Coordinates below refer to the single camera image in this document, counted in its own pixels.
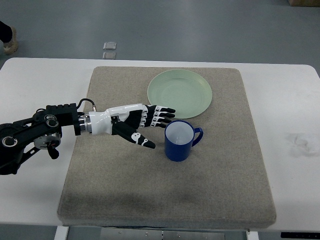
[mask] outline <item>table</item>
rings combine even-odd
[[[0,123],[30,118],[46,105],[78,103],[86,96],[92,72],[98,66],[238,69],[277,213],[276,223],[267,230],[320,230],[320,79],[314,68],[287,64],[11,58],[0,71]],[[72,126],[63,127],[62,131],[58,159],[52,160],[46,151],[40,151],[21,166],[17,175],[0,176],[0,223],[61,225],[57,209],[76,141]]]

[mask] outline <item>black cable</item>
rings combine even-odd
[[[39,111],[44,111],[45,109],[44,108],[39,108],[37,111],[35,111],[36,113],[39,112]]]
[[[92,106],[95,106],[94,101],[92,101],[91,99],[89,99],[89,98],[82,98],[82,99],[80,100],[78,106],[76,106],[76,109],[80,108],[80,106],[81,106],[81,104],[82,104],[83,101],[88,101],[88,102],[92,103]]]

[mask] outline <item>shoe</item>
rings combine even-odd
[[[17,41],[17,31],[14,27],[11,27],[12,30],[12,38],[10,42],[3,43],[4,54],[11,55],[18,49],[18,41]]]

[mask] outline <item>green plate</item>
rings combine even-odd
[[[176,119],[203,113],[212,101],[209,83],[199,74],[173,69],[158,74],[149,83],[147,96],[152,105],[175,109]]]

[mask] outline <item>small glass block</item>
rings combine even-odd
[[[115,50],[116,45],[117,43],[113,41],[105,42],[103,45],[103,50]]]
[[[116,53],[115,52],[104,52],[103,53],[103,59],[116,59]]]

